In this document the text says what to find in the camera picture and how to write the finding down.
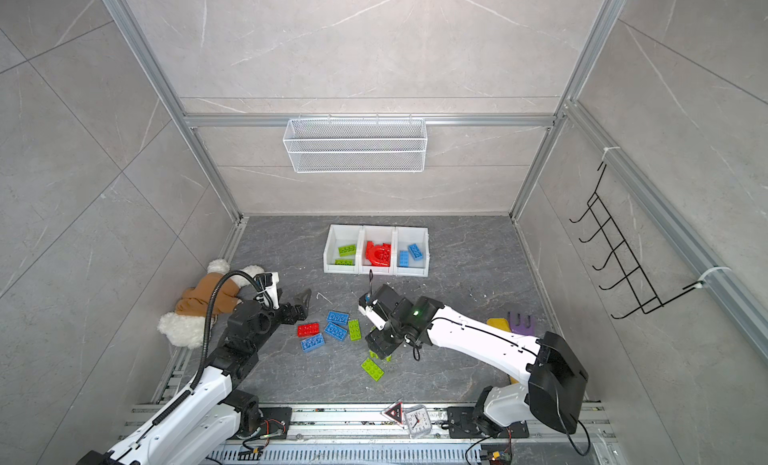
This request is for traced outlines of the red arch lego piece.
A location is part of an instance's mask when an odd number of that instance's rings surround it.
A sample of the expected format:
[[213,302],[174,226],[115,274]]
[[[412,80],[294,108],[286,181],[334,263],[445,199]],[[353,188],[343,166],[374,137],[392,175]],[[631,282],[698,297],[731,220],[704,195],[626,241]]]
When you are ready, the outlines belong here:
[[391,245],[388,243],[375,244],[366,242],[365,259],[373,267],[389,267],[391,265]]

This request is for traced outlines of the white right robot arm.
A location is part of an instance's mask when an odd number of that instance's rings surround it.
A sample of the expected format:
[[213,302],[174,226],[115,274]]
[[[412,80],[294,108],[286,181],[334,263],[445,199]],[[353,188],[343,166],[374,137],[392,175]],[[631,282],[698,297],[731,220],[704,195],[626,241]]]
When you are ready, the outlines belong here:
[[463,353],[511,377],[513,384],[481,392],[472,419],[482,433],[496,436],[529,419],[567,436],[577,432],[589,376],[563,337],[505,332],[426,296],[412,302],[387,284],[361,296],[358,309],[374,325],[365,340],[379,357],[407,345],[418,358],[430,345]]

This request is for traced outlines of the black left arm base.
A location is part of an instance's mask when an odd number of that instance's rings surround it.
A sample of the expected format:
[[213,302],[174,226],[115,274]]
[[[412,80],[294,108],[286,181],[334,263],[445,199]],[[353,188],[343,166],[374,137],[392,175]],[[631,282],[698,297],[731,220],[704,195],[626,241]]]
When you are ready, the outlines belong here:
[[237,436],[245,439],[286,438],[293,409],[287,406],[263,408],[256,395],[235,391],[234,407],[240,412],[241,424]]

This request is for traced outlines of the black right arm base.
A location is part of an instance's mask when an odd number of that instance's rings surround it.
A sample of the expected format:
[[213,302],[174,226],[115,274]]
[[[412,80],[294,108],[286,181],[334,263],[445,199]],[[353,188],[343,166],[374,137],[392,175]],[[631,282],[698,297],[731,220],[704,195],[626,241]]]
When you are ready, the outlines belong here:
[[452,439],[512,438],[530,437],[525,421],[514,422],[505,430],[489,419],[476,413],[473,407],[452,406],[446,409],[446,419],[441,428],[447,430]]

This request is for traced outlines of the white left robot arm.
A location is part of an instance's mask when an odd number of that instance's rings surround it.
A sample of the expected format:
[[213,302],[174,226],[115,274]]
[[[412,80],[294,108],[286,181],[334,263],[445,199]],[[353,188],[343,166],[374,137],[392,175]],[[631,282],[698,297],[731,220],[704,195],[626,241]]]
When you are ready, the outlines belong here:
[[[210,350],[210,332],[218,295],[239,276],[254,298],[233,308],[221,343]],[[230,438],[265,438],[276,429],[259,408],[257,396],[238,389],[259,362],[258,352],[282,325],[308,316],[310,289],[292,303],[280,301],[279,279],[230,271],[221,276],[208,302],[200,363],[192,380],[132,434],[106,452],[91,450],[80,464],[198,464]]]

